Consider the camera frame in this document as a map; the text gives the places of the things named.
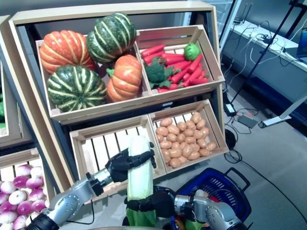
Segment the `purple onion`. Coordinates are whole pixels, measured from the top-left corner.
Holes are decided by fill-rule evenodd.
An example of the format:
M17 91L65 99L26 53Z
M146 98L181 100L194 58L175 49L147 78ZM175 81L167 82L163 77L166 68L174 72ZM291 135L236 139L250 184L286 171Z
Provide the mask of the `purple onion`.
M32 212L32 202L25 200L21 202L17 207L17 212L20 215L28 215L30 212Z
M9 202L12 205L18 205L26 199L27 199L27 193L25 191L17 190L10 195Z
M36 201L44 198L44 193L42 188L33 189L29 195L29 200Z
M0 213L8 212L8 211L15 211L17 205L10 204L9 201L4 201L0 206Z
M26 227L25 221L27 220L27 216L19 216L16 218L16 220L13 223L14 230L18 230L21 228Z
M39 188L41 186L43 186L44 184L44 180L42 177L34 177L34 178L30 178L29 180L27 180L26 185L28 188Z
M26 188L27 180L29 180L27 176L17 176L13 180L13 185L15 188Z
M32 211L34 212L40 212L41 210L43 210L43 208L46 208L45 201L44 200L34 201L31 208Z
M43 176L43 171L41 166L36 166L31 169L31 177L41 177Z
M13 183L11 181L5 181L1 184L0 187L1 191L6 194L11 194L16 190L16 188L13 186Z
M31 174L32 167L28 164L18 166L16 170L16 175L18 176L28 176Z
M8 194L5 194L5 193L0 192L0 205L1 205L4 201L7 201L8 199L9 199L9 195L8 195Z
M17 213L8 211L4 212L0 215L0 223L1 224L9 224L12 223L17 218Z

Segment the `pumpkin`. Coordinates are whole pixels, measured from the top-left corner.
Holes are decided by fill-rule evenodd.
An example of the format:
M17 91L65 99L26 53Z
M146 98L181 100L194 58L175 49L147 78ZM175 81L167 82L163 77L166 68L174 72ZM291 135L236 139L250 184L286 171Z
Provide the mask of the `pumpkin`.
M63 112L106 102L106 85L94 71L82 66L58 67L47 81L49 99Z
M139 91L142 81L141 64L134 56L121 56L114 69L107 69L111 76L107 84L107 94L111 101L120 102L132 99Z
M42 65L52 74L57 67L64 65L81 65L94 70L95 63L86 47L86 38L77 32L53 31L44 37L39 49Z
M128 51L135 41L136 29L124 13L114 13L95 21L86 44L92 58L99 63L109 63Z

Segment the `cable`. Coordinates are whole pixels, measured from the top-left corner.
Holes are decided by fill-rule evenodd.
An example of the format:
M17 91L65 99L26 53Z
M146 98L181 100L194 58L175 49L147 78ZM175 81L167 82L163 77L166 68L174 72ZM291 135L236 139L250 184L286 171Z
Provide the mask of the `cable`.
M304 219L304 222L307 224L307 219L304 217L303 213L298 209L298 207L286 196L285 193L282 192L282 190L280 190L273 182L271 182L268 178L266 178L264 175L262 175L258 170L256 170L253 166L251 166L249 163L247 163L246 161L243 160L242 154L237 151L237 150L233 150L236 154L237 157L233 156L231 154L231 152L228 153L224 153L224 158L226 161L228 161L229 163L232 164L237 164L239 162L244 163L245 165L247 165L248 167L250 167L254 172L256 172L259 176L261 176L264 180L266 180L267 182L269 182L271 185L273 185L274 188L276 188L290 203L291 205L293 205L293 207L298 211L298 213L300 214L300 216ZM226 156L229 156L230 158L232 158L233 161L230 161Z

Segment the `potato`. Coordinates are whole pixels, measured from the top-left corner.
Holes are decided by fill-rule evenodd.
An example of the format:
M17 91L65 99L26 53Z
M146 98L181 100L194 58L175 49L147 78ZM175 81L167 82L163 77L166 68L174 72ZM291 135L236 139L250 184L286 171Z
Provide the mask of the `potato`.
M196 142L202 149L207 147L207 142L205 141L205 139L198 139Z
M188 137L188 138L185 138L184 142L186 142L187 144L194 144L196 143L196 139L195 137Z
M191 121L197 124L201 120L201 115L199 112L193 113L193 116L191 117Z
M196 129L196 125L194 124L194 122L187 121L186 124L187 124L187 128L192 129L192 130Z
M192 152L191 155L188 157L189 160L196 160L197 158L199 158L201 155L199 152Z
M177 141L177 136L173 133L169 133L166 137L166 140L169 140L170 142L176 142Z
M185 158L188 158L192 152L193 152L193 147L191 145L186 145L182 149L182 156L184 156Z
M170 149L172 147L172 142L170 142L168 140L164 140L164 141L160 142L160 147L162 149Z
M191 144L191 146L193 147L193 151L198 152L198 150L200 150L200 147L198 144Z
M163 126L163 127L168 127L169 125L171 125L173 123L173 120L168 117L168 118L165 118L163 119L161 122L160 122L160 126Z
M196 140L201 139L202 138L202 132L199 131L199 130L195 130L193 136L195 137Z
M169 154L171 155L171 158L178 158L181 157L181 149L170 149Z
M181 165L181 161L178 158L173 158L169 161L169 165L173 168L178 168Z
M184 123L184 122L179 122L179 123L177 124L177 127L179 128L179 130L180 130L181 132L183 132L184 130L187 129L187 125L186 125L186 123Z
M192 129L186 129L186 131L184 131L184 135L186 137L192 137L194 135L194 131Z
M205 127L206 121L204 119L201 119L197 124L196 124L196 128L198 130L201 130L202 128Z
M184 135L183 133L179 133L178 135L177 135L177 141L179 142L179 143L182 143L182 142L184 142L184 139L186 138L186 135Z
M177 128L177 126L175 125L169 125L167 129L168 129L168 132L173 133L175 135L178 135L180 133L179 128Z
M212 151L212 150L214 150L216 148L216 143L215 142L209 142L208 144L207 144L207 150L209 150L209 151Z
M163 154L165 163L169 163L169 161L171 160L171 155L169 151L167 149L162 149L162 154Z
M178 157L178 160L180 160L181 164L188 162L188 159L185 158L184 156Z
M178 142L174 142L172 145L172 149L180 149L180 144Z
M202 156L202 157L208 157L209 155L210 155L210 151L209 150L207 150L207 149L200 149L199 151L198 151L199 153L200 153L200 155Z
M161 142L164 140L164 137L160 134L157 134L158 141Z
M168 129L166 127L158 127L155 132L159 135L162 135L163 137L168 135Z
M202 128L201 132L202 132L202 138L206 138L209 135L209 129L207 127Z

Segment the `wire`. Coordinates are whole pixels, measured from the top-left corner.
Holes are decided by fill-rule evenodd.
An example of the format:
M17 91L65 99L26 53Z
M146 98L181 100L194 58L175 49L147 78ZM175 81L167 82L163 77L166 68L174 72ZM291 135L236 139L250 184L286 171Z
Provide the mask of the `wire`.
M93 205L93 201L91 200L91 206L92 206L92 215L93 215L93 220L91 223L84 223L84 222L78 222L78 221L73 221L73 220L67 220L66 222L69 223L75 223L75 224L83 224L83 225L91 225L94 223L95 221L95 213L94 213L94 205Z
M298 209L298 207L286 196L285 193L283 193L282 190L280 190L280 188L278 188L273 182L271 182L268 178L266 178L264 175L262 175L258 170L256 170L253 166L251 166L249 163L247 163L246 161L243 160L242 154L233 149L233 151L237 154L237 157L233 156L231 154L231 152L225 153L224 154L224 158L226 161L228 161L229 163L232 164L237 164L239 162L244 163L245 165L247 165L248 167L250 167L254 172L256 172L259 176L261 176L264 180L266 180L267 182L269 182L274 188L276 188L292 205L293 207L298 211L298 213L300 214L300 216L304 219L304 222L307 224L307 219L305 218L305 216L303 215L303 213Z

